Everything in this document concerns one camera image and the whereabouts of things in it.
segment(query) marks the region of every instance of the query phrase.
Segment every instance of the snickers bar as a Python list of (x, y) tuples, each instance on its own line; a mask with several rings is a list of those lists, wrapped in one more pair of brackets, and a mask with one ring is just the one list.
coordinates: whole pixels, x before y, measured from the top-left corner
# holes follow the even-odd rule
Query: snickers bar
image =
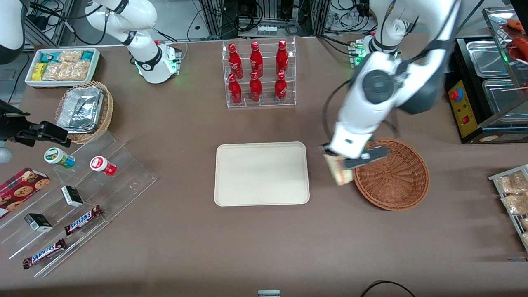
[(97, 205), (84, 216), (78, 218), (75, 222), (65, 227), (64, 229), (66, 230), (66, 235), (70, 235), (75, 231), (79, 230), (80, 228), (84, 227), (84, 225), (88, 224), (89, 221), (95, 219), (100, 214), (102, 214), (102, 210), (99, 205)]
[(64, 238), (59, 239), (57, 243), (34, 255), (33, 257), (24, 259), (22, 266), (24, 269), (29, 269), (31, 266), (36, 265), (40, 260), (47, 258), (61, 249), (66, 249), (66, 242)]

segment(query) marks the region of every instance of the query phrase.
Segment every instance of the red cookie box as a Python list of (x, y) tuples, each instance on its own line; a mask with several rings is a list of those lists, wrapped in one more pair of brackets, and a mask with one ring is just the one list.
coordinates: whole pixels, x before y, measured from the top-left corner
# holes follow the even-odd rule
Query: red cookie box
[(14, 177), (0, 184), (0, 219), (50, 182), (46, 174), (31, 168), (24, 168)]

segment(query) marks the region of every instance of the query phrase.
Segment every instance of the red emergency stop button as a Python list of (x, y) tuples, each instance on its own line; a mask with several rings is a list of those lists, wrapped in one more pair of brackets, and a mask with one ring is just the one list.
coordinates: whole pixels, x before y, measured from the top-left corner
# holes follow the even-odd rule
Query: red emergency stop button
[(449, 92), (449, 99), (453, 100), (454, 102), (460, 102), (463, 97), (464, 91), (461, 88), (457, 88), (456, 90)]

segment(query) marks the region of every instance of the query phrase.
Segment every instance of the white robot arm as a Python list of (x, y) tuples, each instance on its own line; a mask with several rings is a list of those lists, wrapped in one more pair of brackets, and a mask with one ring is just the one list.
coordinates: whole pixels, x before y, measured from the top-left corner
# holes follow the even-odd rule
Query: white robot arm
[(3, 0), (0, 9), (0, 64), (13, 62), (24, 48), (24, 20), (30, 0)]
[(139, 73), (150, 83), (161, 83), (177, 74), (177, 55), (174, 48), (156, 44), (146, 29), (154, 28), (156, 9), (148, 0), (98, 0), (85, 8), (87, 17), (97, 30), (103, 31), (124, 44), (134, 59)]
[[(380, 28), (369, 41), (371, 48), (383, 52), (370, 53), (356, 69), (333, 139), (327, 146), (333, 153), (357, 160), (355, 166), (373, 161), (365, 146), (393, 108), (417, 114), (431, 109), (438, 101), (460, 8), (460, 0), (420, 1), (419, 5), (416, 0), (392, 0), (385, 4), (386, 11), (394, 5), (385, 15), (387, 29)], [(389, 54), (401, 42), (399, 36), (403, 38), (399, 21), (391, 17), (394, 14), (405, 21), (419, 16), (429, 27), (429, 44), (414, 59), (394, 59)], [(423, 58), (422, 64), (415, 63), (419, 58)]]

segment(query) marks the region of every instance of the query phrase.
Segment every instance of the small black box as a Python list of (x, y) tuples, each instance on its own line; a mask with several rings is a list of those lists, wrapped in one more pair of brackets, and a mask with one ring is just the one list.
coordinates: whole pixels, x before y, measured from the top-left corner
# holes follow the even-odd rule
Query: small black box
[(65, 185), (61, 189), (62, 195), (66, 199), (66, 203), (71, 206), (81, 207), (83, 202), (79, 191), (75, 187)]
[(26, 223), (28, 223), (33, 231), (48, 232), (53, 226), (46, 220), (46, 217), (41, 214), (27, 214), (24, 217)]

